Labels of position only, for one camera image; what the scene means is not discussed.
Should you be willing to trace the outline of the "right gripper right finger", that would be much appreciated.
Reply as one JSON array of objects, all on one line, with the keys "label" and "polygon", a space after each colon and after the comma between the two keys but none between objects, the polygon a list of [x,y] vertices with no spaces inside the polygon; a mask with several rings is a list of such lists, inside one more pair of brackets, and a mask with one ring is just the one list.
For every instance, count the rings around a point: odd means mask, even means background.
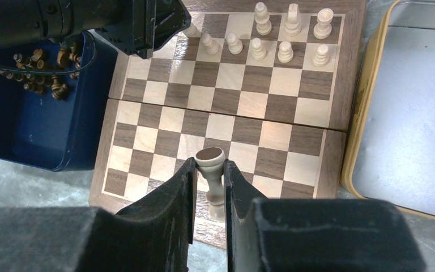
[{"label": "right gripper right finger", "polygon": [[229,271],[425,271],[403,214],[376,199],[267,198],[224,162]]}]

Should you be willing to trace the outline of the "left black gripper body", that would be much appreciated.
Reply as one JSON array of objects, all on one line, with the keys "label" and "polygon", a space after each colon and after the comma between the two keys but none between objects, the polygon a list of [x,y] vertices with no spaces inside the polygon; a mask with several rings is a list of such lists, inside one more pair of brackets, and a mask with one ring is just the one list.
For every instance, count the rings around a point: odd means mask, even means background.
[{"label": "left black gripper body", "polygon": [[182,1],[0,1],[0,49],[93,29],[127,55],[148,59],[190,25]]}]

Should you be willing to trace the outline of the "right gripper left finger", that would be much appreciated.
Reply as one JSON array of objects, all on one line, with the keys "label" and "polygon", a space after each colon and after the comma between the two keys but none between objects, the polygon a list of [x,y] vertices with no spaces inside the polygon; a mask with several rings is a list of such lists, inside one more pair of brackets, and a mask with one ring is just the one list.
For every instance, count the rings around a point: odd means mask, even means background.
[{"label": "right gripper left finger", "polygon": [[197,168],[116,213],[99,207],[0,208],[0,271],[186,271]]}]

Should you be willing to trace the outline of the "light queen chess piece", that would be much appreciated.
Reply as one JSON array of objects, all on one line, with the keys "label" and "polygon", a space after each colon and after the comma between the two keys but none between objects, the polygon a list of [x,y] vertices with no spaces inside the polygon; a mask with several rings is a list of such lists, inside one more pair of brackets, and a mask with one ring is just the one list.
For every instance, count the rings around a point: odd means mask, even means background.
[{"label": "light queen chess piece", "polygon": [[208,147],[198,151],[195,161],[202,177],[207,181],[209,190],[206,200],[209,203],[209,215],[217,222],[225,221],[225,200],[222,177],[224,173],[224,150]]}]

